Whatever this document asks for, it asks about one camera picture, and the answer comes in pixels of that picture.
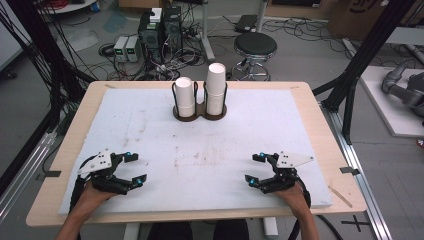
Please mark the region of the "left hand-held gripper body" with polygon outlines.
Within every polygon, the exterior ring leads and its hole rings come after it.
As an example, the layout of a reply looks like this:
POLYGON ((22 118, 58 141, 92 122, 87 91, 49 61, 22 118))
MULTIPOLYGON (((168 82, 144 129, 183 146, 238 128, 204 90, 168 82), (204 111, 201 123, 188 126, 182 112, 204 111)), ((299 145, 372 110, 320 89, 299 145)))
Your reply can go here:
POLYGON ((117 178, 114 175, 120 163, 113 161, 113 155, 108 149, 86 159, 78 170, 78 176, 86 174, 95 189, 126 195, 131 190, 130 181, 117 178))

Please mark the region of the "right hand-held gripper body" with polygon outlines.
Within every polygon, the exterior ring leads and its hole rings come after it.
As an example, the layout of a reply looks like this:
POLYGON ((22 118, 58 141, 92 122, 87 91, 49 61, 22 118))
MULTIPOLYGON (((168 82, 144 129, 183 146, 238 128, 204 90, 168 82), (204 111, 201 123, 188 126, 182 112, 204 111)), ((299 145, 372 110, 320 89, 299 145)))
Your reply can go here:
POLYGON ((259 189, 264 194, 287 190, 293 187, 300 179, 296 168, 314 160, 313 156, 293 152, 283 152, 277 155, 277 163, 269 163, 275 175, 271 178, 261 180, 264 186, 259 189))

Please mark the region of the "dark double cup holder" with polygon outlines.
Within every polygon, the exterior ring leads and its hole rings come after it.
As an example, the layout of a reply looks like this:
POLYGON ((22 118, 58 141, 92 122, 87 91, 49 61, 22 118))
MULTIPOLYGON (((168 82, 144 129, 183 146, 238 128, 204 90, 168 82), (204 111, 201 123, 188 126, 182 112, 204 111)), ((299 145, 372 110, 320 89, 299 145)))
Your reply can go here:
POLYGON ((227 114, 227 106, 226 106, 226 96, 227 96, 227 88, 225 86, 224 92, 222 94, 214 95, 211 94, 207 90, 206 83, 203 84, 203 101, 201 103, 197 102, 198 95, 198 83, 194 82, 193 97, 194 97, 194 105, 190 106, 187 109, 187 113, 190 113, 190 116, 187 114, 183 114, 183 108, 178 105, 177 100, 177 84, 172 84, 172 93, 173 93, 173 116, 182 122, 191 122, 196 120, 198 117, 203 117, 204 119, 210 121, 218 121, 224 118, 227 114))

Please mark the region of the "tall stack of paper cups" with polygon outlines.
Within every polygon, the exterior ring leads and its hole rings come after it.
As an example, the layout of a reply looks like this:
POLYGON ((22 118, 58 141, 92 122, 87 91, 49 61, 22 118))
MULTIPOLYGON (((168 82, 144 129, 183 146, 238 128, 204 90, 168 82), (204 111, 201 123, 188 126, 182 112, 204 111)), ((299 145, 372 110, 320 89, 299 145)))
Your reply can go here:
POLYGON ((206 112, 209 115, 220 115, 223 111, 224 93, 226 89, 226 67, 221 63, 209 65, 206 79, 206 112))

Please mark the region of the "person's right hand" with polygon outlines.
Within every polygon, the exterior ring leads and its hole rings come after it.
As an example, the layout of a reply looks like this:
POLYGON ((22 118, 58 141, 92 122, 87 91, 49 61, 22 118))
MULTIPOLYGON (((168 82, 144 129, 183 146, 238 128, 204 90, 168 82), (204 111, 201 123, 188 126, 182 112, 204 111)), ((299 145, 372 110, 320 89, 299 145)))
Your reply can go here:
POLYGON ((288 205, 297 219, 305 220, 311 216, 311 211, 303 195, 303 189, 298 183, 287 190, 275 192, 275 195, 288 205))

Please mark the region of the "person's left hand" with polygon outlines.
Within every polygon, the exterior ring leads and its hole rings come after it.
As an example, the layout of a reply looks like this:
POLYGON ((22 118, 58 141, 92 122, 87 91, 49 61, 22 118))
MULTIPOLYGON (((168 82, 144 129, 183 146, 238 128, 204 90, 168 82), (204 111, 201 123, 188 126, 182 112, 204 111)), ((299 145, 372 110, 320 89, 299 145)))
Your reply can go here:
POLYGON ((71 215, 76 216, 80 220, 86 221, 99 206, 114 196, 115 193, 95 189, 92 182, 88 181, 79 200, 72 209, 71 215))

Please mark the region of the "thin wooden stick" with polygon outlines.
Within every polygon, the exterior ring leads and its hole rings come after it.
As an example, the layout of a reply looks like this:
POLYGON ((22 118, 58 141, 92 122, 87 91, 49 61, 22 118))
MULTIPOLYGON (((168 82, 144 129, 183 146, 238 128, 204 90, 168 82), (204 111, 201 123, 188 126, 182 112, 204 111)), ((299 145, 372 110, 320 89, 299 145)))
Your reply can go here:
POLYGON ((340 199, 342 200, 348 207, 352 208, 353 204, 351 202, 348 201, 348 199, 346 199, 339 191, 337 191, 335 188, 333 188, 332 186, 328 186, 328 188, 340 199))

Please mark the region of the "short stack of paper cups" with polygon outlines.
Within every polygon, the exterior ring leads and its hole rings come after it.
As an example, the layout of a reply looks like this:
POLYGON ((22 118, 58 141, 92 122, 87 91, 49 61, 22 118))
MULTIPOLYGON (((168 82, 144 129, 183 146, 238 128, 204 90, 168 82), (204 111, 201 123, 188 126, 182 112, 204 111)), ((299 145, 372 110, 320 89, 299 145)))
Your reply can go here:
POLYGON ((177 109, 180 117, 190 117, 195 113, 193 82, 188 77, 180 77, 175 81, 177 109))

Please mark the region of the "black tape cross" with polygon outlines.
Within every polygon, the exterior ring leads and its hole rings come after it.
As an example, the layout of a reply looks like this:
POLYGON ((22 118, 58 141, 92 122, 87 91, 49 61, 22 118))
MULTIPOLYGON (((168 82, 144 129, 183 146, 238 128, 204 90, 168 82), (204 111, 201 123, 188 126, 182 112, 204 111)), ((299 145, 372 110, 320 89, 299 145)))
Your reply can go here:
POLYGON ((369 226, 369 222, 359 221, 356 215, 353 215, 352 220, 342 220, 341 223, 343 225, 354 225, 358 232, 362 231, 362 226, 369 226))

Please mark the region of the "grey power supply unit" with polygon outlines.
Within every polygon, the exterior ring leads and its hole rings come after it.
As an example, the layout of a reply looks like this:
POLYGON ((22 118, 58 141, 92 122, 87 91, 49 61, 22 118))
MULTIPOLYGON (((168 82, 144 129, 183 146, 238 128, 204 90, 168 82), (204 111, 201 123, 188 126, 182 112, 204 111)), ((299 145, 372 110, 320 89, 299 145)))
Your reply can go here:
POLYGON ((113 49, 115 53, 115 58, 118 62, 127 62, 128 57, 126 54, 126 43, 128 41, 127 37, 121 36, 116 41, 113 49))
POLYGON ((130 36, 126 43, 126 52, 129 62, 137 62, 141 53, 140 43, 137 36, 130 36))

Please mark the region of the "black round stool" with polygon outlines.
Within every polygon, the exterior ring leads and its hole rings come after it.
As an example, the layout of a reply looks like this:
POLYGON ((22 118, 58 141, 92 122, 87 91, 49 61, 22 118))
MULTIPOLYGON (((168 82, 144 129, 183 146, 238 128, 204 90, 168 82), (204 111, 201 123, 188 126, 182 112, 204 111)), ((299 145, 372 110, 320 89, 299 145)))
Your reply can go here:
POLYGON ((271 75, 263 62, 272 58, 277 49, 276 41, 264 33, 246 32, 237 36, 234 50, 243 60, 232 67, 231 76, 238 81, 269 81, 271 75))

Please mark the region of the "grey metal table leg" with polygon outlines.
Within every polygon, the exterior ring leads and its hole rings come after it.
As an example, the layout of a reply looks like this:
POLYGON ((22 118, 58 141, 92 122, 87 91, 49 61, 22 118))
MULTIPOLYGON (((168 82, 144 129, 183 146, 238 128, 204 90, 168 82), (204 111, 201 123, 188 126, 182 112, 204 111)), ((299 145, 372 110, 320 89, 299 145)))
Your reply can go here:
POLYGON ((214 63, 216 58, 212 50, 212 46, 208 39, 208 0, 201 0, 202 2, 202 31, 200 32, 201 43, 204 50, 205 57, 209 64, 214 63))

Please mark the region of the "black flat device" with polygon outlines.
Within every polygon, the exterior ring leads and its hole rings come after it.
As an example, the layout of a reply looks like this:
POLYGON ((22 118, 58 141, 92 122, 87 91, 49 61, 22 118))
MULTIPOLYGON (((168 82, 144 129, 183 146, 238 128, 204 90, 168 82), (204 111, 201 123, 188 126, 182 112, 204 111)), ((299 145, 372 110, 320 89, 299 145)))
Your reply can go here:
POLYGON ((236 23, 234 31, 239 33, 249 32, 255 27, 257 18, 257 15, 242 15, 236 23))

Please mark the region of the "brown cardboard box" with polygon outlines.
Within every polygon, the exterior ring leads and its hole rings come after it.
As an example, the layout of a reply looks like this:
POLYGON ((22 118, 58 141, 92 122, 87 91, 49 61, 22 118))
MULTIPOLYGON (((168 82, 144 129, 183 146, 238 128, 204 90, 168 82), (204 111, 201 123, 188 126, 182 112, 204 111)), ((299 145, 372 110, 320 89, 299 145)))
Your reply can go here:
POLYGON ((327 29, 334 38, 365 40, 405 22, 424 0, 337 0, 327 29))

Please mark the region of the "aluminium floor rail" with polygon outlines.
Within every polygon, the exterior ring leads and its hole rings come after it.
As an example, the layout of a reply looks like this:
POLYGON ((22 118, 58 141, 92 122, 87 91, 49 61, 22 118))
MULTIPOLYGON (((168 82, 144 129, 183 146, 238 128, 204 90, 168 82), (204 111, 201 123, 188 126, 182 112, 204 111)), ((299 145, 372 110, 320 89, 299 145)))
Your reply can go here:
POLYGON ((358 169, 361 174, 353 176, 357 182, 360 192, 366 203, 366 215, 370 222, 376 240, 393 240, 386 221, 380 211, 378 203, 374 197, 372 189, 368 183, 365 172, 361 166, 360 160, 355 152, 354 147, 348 143, 342 135, 342 119, 338 113, 332 113, 322 108, 322 112, 327 120, 330 129, 341 149, 341 152, 349 167, 358 169))
POLYGON ((57 138, 56 132, 44 133, 30 148, 29 154, 23 158, 23 166, 12 178, 11 184, 0 197, 0 225, 8 216, 10 210, 29 184, 31 178, 45 159, 57 138))

